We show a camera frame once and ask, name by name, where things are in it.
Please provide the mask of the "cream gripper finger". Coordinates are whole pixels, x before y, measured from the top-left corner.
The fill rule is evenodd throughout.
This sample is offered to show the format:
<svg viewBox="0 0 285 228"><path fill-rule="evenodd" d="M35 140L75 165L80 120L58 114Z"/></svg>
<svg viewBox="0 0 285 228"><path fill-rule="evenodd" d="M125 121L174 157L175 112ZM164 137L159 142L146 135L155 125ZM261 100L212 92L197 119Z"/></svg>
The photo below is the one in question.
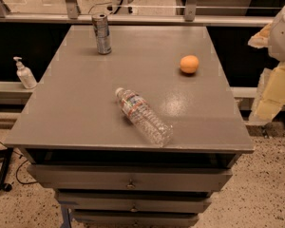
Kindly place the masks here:
<svg viewBox="0 0 285 228"><path fill-rule="evenodd" d="M272 24L266 25L252 36L248 41L248 45L253 48L266 48L268 46L271 25Z"/></svg>
<svg viewBox="0 0 285 228"><path fill-rule="evenodd" d="M264 68L260 75L250 124L267 124L285 105L285 62L280 62L274 69Z"/></svg>

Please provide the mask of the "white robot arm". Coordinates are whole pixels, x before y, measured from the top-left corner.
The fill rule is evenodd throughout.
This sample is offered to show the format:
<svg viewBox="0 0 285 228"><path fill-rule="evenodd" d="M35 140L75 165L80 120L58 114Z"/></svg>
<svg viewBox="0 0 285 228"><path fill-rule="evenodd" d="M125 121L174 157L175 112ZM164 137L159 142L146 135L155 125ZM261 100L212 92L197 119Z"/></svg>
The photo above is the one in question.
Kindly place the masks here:
<svg viewBox="0 0 285 228"><path fill-rule="evenodd" d="M253 48L267 48L269 56L278 60L274 69L265 68L260 75L249 124L270 123L285 105L285 6L272 23L250 38Z"/></svg>

